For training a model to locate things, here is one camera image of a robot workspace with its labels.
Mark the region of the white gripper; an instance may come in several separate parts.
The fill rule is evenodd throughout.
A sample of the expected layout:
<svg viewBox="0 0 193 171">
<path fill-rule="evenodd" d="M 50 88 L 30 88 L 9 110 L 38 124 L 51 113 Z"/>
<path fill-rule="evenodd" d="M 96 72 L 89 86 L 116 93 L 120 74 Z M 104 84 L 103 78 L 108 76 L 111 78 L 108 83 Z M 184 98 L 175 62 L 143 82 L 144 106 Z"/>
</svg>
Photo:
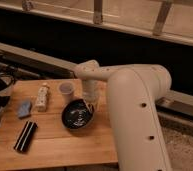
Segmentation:
<svg viewBox="0 0 193 171">
<path fill-rule="evenodd" d="M 83 80 L 82 81 L 82 96 L 87 102 L 94 102 L 94 112 L 97 112 L 99 102 L 98 97 L 98 83 L 95 80 Z M 86 103 L 86 106 L 90 113 L 93 113 L 93 105 Z"/>
</svg>

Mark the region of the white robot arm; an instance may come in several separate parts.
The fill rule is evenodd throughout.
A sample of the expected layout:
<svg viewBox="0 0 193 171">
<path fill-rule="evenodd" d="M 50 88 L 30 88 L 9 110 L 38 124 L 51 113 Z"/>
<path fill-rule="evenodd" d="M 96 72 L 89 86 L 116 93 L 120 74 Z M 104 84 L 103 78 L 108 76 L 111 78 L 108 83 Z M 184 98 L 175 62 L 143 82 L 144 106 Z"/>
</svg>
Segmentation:
<svg viewBox="0 0 193 171">
<path fill-rule="evenodd" d="M 82 81 L 107 83 L 107 109 L 120 171 L 172 171 L 155 101 L 170 91 L 168 70 L 155 64 L 76 65 Z"/>
</svg>

